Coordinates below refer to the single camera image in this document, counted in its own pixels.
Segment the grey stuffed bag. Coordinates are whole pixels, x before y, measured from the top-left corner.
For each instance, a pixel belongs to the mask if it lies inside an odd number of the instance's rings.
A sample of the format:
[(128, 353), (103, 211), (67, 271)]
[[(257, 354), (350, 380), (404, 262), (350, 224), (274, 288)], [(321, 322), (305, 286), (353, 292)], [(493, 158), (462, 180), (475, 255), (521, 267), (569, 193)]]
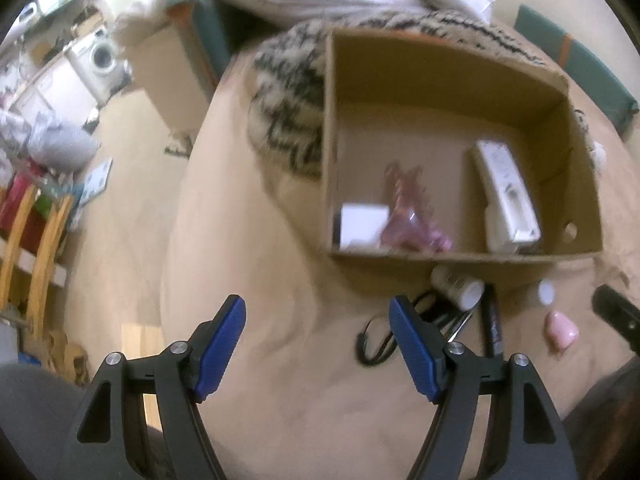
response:
[(55, 114), (39, 113), (27, 141), (30, 158), (61, 174), (83, 170), (100, 147), (84, 128)]

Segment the white washing machine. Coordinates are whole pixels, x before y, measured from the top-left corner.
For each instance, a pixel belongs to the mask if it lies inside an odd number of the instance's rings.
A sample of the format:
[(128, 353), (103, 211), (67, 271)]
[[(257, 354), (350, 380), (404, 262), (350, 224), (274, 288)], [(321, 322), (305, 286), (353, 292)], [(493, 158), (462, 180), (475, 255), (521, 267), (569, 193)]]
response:
[(98, 107), (131, 82), (128, 62), (104, 25), (73, 41), (65, 55)]

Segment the white power adapter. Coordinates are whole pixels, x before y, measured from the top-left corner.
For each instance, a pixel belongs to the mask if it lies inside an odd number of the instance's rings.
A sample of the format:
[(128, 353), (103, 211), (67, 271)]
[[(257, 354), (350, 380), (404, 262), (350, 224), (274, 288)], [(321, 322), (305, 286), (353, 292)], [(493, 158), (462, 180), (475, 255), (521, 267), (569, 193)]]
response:
[(347, 249), (380, 246), (381, 234), (389, 218), (389, 206), (344, 203), (340, 211), (338, 247)]

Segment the black marker pen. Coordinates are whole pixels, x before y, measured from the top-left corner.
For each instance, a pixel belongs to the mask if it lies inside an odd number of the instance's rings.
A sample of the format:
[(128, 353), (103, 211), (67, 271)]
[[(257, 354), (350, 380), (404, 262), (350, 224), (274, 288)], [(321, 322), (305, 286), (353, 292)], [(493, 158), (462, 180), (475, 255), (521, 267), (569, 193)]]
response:
[(482, 316), (485, 356), (491, 359), (502, 359), (502, 331), (494, 284), (485, 285), (483, 296), (480, 297), (480, 315)]

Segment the pink nail polish bottle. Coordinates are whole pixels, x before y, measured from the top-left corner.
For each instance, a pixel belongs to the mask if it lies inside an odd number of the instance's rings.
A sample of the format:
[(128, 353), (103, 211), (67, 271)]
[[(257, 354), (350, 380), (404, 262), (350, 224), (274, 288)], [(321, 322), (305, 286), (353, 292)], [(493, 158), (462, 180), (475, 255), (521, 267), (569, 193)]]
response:
[(434, 252), (449, 252), (454, 246), (451, 238), (440, 229), (431, 230), (428, 239), (430, 240), (430, 248)]

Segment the beige cabinet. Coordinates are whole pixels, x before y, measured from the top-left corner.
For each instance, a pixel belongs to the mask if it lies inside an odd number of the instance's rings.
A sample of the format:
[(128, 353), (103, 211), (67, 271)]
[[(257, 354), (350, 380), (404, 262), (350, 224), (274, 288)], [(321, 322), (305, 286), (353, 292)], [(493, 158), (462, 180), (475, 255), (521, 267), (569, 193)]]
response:
[(169, 24), (124, 47), (124, 53), (170, 133), (194, 144), (219, 81), (194, 32)]

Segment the teal cushion with orange stripe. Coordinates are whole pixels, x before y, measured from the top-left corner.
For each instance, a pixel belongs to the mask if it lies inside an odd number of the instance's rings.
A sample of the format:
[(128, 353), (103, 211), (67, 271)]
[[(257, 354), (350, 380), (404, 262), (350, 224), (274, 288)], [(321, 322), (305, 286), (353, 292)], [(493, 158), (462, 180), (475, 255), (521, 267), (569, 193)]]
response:
[(518, 8), (514, 28), (585, 91), (620, 136), (626, 132), (639, 113), (639, 103), (597, 55), (525, 4)]

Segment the black and cream patterned blanket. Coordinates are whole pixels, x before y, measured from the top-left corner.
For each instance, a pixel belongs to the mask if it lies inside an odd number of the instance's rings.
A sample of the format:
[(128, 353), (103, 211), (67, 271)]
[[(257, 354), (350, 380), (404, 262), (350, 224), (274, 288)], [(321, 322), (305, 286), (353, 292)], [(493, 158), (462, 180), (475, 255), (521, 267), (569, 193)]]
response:
[(532, 48), (504, 28), (452, 9), (366, 11), (300, 22), (257, 48), (256, 90), (247, 126), (256, 152), (296, 176), (318, 178), (322, 173), (326, 37), (333, 27), (408, 32), (499, 61), (550, 70)]

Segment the pink hair claw clip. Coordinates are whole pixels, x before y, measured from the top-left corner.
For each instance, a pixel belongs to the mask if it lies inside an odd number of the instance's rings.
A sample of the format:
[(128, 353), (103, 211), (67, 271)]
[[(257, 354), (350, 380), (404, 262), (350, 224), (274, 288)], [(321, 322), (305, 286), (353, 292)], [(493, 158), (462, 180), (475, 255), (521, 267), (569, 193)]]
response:
[(434, 252), (430, 248), (428, 234), (440, 227), (421, 183), (422, 170), (421, 166), (414, 166), (405, 171), (397, 160), (386, 166), (384, 177), (390, 218), (381, 234), (382, 246)]

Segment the white remote control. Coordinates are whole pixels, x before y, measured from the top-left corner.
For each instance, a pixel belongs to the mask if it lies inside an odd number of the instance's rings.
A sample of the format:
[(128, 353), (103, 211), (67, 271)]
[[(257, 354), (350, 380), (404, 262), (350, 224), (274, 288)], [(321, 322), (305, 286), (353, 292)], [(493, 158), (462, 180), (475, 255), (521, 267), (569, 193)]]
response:
[(538, 218), (510, 148), (480, 140), (472, 156), (485, 191), (487, 248), (493, 254), (518, 254), (541, 239)]

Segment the bathroom scale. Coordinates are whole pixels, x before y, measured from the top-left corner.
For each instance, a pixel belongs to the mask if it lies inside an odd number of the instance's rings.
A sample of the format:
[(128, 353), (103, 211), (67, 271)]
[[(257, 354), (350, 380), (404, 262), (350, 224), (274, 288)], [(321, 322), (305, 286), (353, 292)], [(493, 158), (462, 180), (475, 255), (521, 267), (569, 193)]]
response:
[(112, 166), (113, 159), (108, 158), (88, 174), (82, 185), (82, 194), (79, 202), (81, 207), (86, 206), (94, 200), (96, 196), (99, 196), (105, 191)]

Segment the pink plastic case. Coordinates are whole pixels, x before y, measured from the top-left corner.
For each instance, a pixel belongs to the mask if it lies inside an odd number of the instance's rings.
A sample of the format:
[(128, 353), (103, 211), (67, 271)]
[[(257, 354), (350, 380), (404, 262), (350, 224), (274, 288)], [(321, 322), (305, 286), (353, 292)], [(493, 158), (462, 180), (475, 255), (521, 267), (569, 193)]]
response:
[(555, 310), (546, 315), (544, 341), (552, 356), (562, 358), (578, 338), (579, 328), (567, 315)]

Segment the white jar with label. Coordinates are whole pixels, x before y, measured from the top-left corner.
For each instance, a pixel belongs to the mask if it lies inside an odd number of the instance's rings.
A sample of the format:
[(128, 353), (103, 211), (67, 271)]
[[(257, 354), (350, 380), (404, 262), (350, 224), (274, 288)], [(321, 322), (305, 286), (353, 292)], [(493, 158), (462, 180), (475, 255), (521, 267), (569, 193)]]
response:
[(482, 280), (442, 264), (438, 264), (432, 270), (431, 284), (462, 312), (474, 309), (485, 290), (485, 283)]

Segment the wooden chair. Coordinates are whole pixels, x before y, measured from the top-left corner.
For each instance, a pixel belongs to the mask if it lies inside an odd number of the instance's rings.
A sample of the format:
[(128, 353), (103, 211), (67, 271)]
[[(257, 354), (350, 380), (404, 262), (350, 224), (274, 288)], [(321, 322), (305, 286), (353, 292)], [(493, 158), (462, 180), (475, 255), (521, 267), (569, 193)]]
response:
[(38, 188), (35, 185), (31, 184), (26, 188), (9, 230), (9, 237), (3, 241), (4, 247), (1, 254), (2, 314), (9, 313), (10, 290), (14, 271), (18, 268), (24, 255), (30, 257), (30, 266), (25, 270), (30, 275), (26, 316), (18, 318), (15, 324), (23, 330), (27, 330), (35, 340), (42, 339), (44, 335), (48, 290), (54, 284), (56, 254), (74, 203), (73, 195), (64, 195), (62, 200), (51, 207), (38, 249), (35, 254), (32, 254), (23, 249), (21, 240), (37, 195)]

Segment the open cardboard box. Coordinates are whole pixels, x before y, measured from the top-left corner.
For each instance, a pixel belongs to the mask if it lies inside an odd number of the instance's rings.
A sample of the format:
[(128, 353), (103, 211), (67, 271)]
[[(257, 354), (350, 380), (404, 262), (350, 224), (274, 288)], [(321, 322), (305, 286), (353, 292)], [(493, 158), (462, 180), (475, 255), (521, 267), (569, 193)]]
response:
[[(489, 186), (474, 162), (483, 141), (506, 145), (541, 229), (526, 252), (488, 249)], [(596, 178), (555, 70), (408, 32), (337, 28), (326, 40), (321, 243), (333, 255), (397, 258), (378, 245), (344, 247), (347, 205), (390, 200), (385, 170), (416, 170), (459, 262), (555, 263), (603, 247)]]

